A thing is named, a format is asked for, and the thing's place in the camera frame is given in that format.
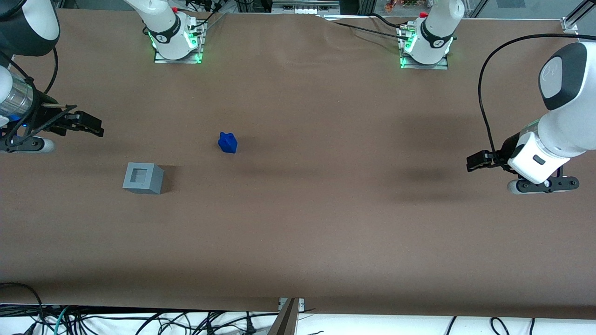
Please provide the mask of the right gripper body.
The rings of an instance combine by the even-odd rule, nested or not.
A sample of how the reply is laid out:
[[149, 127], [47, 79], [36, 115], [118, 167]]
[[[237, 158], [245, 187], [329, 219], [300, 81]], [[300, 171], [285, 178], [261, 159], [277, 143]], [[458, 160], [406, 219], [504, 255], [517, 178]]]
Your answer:
[[44, 103], [52, 103], [53, 98], [40, 91], [9, 93], [1, 104], [1, 140], [36, 141], [36, 135], [49, 127], [46, 123], [52, 118]]

